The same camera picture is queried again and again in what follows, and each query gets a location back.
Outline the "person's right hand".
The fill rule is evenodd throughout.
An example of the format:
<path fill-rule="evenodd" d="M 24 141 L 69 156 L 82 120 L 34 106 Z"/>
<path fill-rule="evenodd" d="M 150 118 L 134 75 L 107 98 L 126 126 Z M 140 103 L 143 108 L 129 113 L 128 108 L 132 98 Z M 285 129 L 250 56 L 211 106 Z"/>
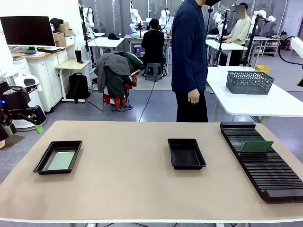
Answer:
<path fill-rule="evenodd" d="M 200 93 L 197 89 L 194 89 L 188 93 L 188 102 L 195 105 L 199 103 Z"/>

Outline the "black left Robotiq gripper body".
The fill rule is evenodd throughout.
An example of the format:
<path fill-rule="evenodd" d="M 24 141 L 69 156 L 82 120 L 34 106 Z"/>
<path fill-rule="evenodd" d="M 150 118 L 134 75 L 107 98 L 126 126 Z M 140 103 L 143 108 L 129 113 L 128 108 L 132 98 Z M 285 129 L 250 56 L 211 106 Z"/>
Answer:
<path fill-rule="evenodd" d="M 29 119 L 29 94 L 22 87 L 8 87 L 2 90 L 0 96 L 0 110 L 4 120 Z"/>

